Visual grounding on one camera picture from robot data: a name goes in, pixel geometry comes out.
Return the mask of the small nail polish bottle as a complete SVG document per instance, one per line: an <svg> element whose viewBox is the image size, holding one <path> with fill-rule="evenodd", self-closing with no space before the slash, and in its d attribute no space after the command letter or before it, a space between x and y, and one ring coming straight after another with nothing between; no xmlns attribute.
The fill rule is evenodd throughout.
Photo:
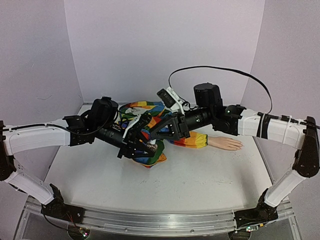
<svg viewBox="0 0 320 240"><path fill-rule="evenodd" d="M155 153L158 149L158 145L155 143L155 144L152 144L150 142L147 143L146 147L152 151L153 153Z"/></svg>

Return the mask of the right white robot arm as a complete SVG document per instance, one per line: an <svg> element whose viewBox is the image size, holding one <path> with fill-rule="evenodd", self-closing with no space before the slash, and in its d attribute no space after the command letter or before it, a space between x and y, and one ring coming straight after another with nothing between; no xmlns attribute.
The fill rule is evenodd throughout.
<svg viewBox="0 0 320 240"><path fill-rule="evenodd" d="M318 126L313 117L306 120L275 116L241 105L224 106L220 88L202 83L194 88L197 109L185 111L176 92L168 87L157 95L170 109L150 130L152 139L178 141L190 137L190 131L211 125L213 130L233 136L252 136L293 147L294 163L289 170L260 196L255 208L238 210L234 220L238 229L257 226L278 218L277 207L302 181L320 170Z"/></svg>

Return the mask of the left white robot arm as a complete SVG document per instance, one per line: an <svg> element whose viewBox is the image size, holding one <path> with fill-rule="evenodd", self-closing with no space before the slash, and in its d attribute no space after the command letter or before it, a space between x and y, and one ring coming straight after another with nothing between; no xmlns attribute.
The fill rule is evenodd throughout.
<svg viewBox="0 0 320 240"><path fill-rule="evenodd" d="M138 115L126 129L116 124L118 103L110 97L96 99L91 109L81 115L65 116L47 123L24 126L0 124L0 179L16 190L26 193L41 203L41 213L46 217L80 223L84 209L64 202L60 190L30 174L15 159L20 152L52 147L92 144L95 139L119 149L118 158L130 159L153 157L157 151L155 140L148 140L142 129L151 116Z"/></svg>

